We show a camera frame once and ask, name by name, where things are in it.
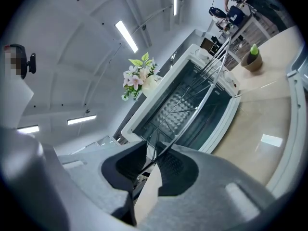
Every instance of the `person's arm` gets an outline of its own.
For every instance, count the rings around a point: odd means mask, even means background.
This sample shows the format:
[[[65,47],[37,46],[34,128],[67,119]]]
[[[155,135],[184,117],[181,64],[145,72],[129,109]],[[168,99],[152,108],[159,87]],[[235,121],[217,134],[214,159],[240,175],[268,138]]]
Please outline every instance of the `person's arm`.
[[[228,2],[229,2],[229,0],[225,0],[225,11],[226,11],[226,12],[229,11]]]

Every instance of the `ceiling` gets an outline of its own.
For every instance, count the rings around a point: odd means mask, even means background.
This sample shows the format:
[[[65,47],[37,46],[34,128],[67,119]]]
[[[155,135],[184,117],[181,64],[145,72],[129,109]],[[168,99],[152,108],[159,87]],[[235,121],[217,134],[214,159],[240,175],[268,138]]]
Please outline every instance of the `ceiling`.
[[[55,146],[98,130],[101,138],[113,135],[134,104],[121,99],[128,59],[148,51],[162,66],[196,28],[207,30],[211,18],[199,11],[201,1],[180,0],[173,16],[172,0],[26,0],[3,42],[37,56],[37,72],[25,78],[34,95],[19,127],[39,125],[35,136]],[[120,20],[136,54],[115,27]],[[95,120],[67,125],[87,109]]]

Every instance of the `green leaf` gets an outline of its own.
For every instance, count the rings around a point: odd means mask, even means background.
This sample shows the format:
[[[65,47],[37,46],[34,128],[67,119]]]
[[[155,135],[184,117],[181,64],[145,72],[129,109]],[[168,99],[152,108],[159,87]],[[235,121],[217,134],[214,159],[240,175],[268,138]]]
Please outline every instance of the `green leaf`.
[[[151,64],[152,61],[153,61],[153,60],[148,60],[148,61],[145,63],[145,65],[146,65],[146,66],[150,66],[150,64]]]
[[[132,59],[129,59],[129,61],[134,64],[135,66],[138,66],[138,67],[141,67],[143,62],[140,61],[140,60],[132,60]]]
[[[149,59],[149,53],[148,52],[146,54],[144,54],[143,57],[141,57],[141,60],[143,60],[144,62],[148,59]]]

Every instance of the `dark pants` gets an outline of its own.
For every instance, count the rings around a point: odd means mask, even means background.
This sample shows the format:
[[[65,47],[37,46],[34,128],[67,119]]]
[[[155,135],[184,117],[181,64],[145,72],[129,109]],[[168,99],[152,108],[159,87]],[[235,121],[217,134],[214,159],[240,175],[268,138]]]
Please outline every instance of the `dark pants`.
[[[269,0],[253,0],[250,2],[250,5],[253,6],[260,14],[264,15],[271,22],[273,22],[279,32],[287,29],[287,26],[284,24],[280,16],[270,7],[271,1]]]

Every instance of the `flower vase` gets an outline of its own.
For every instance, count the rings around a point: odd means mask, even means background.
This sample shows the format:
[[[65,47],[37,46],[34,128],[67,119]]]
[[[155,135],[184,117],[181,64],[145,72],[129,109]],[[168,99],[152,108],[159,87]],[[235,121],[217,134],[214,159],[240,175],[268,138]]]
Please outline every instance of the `flower vase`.
[[[151,93],[156,89],[158,84],[162,81],[162,77],[158,75],[151,75],[145,79],[141,91],[148,98]]]

